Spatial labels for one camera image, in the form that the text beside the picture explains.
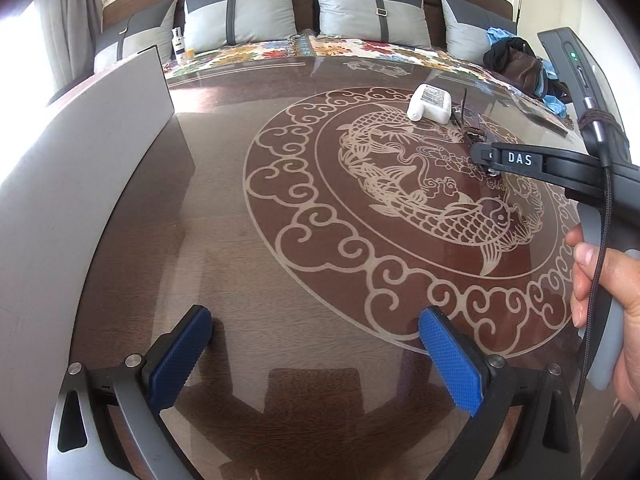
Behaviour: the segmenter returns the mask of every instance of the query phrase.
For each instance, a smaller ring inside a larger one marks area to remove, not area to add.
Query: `fingernail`
[[[582,266],[589,265],[589,262],[593,258],[593,253],[596,248],[592,245],[581,242],[576,245],[574,249],[574,260]]]
[[[578,326],[578,323],[580,323],[580,308],[579,307],[574,307],[573,311],[571,312],[571,321],[574,322],[574,326]]]

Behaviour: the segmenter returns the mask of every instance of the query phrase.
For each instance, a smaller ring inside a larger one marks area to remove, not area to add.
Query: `circular table decoration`
[[[424,352],[418,314],[437,305],[485,352],[533,350],[570,318],[575,207],[559,187],[487,176],[452,123],[407,119],[411,95],[341,89],[277,114],[245,161],[255,226],[301,286],[385,340]]]

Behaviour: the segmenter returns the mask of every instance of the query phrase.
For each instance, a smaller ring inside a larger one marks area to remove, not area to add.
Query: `blue textured pad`
[[[211,313],[201,308],[176,338],[153,374],[149,376],[148,403],[153,413],[174,405],[209,339]]]
[[[475,415],[482,403],[480,374],[432,309],[422,311],[418,328],[422,344],[456,406]]]

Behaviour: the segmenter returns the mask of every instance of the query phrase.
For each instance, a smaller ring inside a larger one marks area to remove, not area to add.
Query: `cushion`
[[[295,36],[291,0],[184,0],[184,43],[199,52]]]
[[[482,65],[482,55],[491,48],[487,29],[503,28],[516,34],[516,24],[465,0],[442,0],[447,27],[447,52],[458,59]]]
[[[422,0],[318,0],[320,33],[431,48]]]
[[[153,45],[158,46],[160,61],[169,61],[177,1],[165,0],[147,7],[103,31],[95,44],[94,72]]]

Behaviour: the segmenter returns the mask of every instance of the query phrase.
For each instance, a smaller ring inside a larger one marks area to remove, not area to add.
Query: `brown bag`
[[[508,61],[500,74],[516,88],[533,97],[538,86],[542,62],[533,56],[508,47]]]

